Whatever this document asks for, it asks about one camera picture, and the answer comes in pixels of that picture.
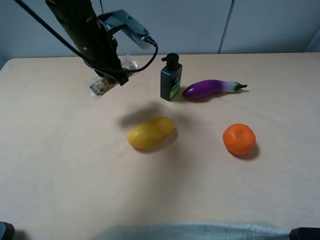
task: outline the orange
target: orange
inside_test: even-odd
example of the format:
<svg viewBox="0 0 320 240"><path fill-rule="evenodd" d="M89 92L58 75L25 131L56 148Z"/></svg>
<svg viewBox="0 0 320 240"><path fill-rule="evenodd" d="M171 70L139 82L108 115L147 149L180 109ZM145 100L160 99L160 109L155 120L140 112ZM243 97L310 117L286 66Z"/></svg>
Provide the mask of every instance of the orange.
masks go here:
<svg viewBox="0 0 320 240"><path fill-rule="evenodd" d="M225 147L233 154L243 155L250 152L256 144L256 136L247 125L236 123L223 133Z"/></svg>

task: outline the purple eggplant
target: purple eggplant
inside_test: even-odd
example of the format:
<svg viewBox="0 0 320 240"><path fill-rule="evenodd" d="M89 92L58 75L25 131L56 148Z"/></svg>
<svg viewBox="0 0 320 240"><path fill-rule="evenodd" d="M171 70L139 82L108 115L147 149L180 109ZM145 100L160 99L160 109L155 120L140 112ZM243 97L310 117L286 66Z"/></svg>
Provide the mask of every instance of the purple eggplant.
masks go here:
<svg viewBox="0 0 320 240"><path fill-rule="evenodd" d="M188 86L182 95L186 99L202 99L212 94L236 92L247 86L232 81L204 80Z"/></svg>

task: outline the soap bottle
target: soap bottle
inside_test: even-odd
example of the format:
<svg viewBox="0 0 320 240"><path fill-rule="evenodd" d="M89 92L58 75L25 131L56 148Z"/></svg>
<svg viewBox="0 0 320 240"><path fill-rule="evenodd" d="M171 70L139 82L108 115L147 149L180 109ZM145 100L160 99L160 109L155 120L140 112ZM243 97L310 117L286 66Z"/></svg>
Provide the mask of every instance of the soap bottle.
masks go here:
<svg viewBox="0 0 320 240"><path fill-rule="evenodd" d="M161 98L170 101L179 91L181 82L182 65L179 63L179 55L169 53L161 59L166 61L166 66L161 70Z"/></svg>

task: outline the yellow mango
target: yellow mango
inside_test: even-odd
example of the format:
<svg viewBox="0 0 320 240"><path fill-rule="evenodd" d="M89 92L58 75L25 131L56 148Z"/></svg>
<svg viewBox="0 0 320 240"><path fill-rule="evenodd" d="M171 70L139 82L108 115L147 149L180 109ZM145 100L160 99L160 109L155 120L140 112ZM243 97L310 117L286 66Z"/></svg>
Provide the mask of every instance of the yellow mango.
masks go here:
<svg viewBox="0 0 320 240"><path fill-rule="evenodd" d="M174 122L164 116L153 117L128 133L128 142L136 149L152 148L175 131Z"/></svg>

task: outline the black cable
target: black cable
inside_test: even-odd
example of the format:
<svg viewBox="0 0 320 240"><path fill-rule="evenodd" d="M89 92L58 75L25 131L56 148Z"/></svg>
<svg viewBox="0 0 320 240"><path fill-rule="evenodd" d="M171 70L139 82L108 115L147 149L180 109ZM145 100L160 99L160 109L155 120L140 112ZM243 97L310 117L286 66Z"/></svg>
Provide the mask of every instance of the black cable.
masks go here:
<svg viewBox="0 0 320 240"><path fill-rule="evenodd" d="M90 59L88 59L85 55L83 55L81 52L76 50L72 45L70 45L62 36L60 36L52 27L50 27L41 17L39 17L23 1L21 1L21 0L14 0L14 1L20 7L22 7L28 14L30 14L38 23L40 23L46 30L48 30L53 36L55 36L62 44L64 44L72 52L74 52L76 55L78 55L80 58L82 58L87 63L87 65L89 65L89 67L91 67L92 69L94 69L102 74L109 75L109 73L106 73L105 71L110 72L110 73L116 73L116 74L131 74L131 73L141 72L150 66L150 64L155 60L155 58L158 54L157 43L150 36L147 36L145 38L145 41L152 44L155 47L155 50L154 50L154 54L153 54L152 58L150 59L150 61L146 65L144 65L143 67L141 67L139 69L135 69L135 70L127 70L127 69L115 69L115 68L111 68L111 67L101 68L99 66L92 65L92 62L90 61Z"/></svg>
<svg viewBox="0 0 320 240"><path fill-rule="evenodd" d="M104 14L105 11L104 11L104 6L103 6L103 4L102 4L102 0L100 0L100 7L101 7L102 14Z"/></svg>

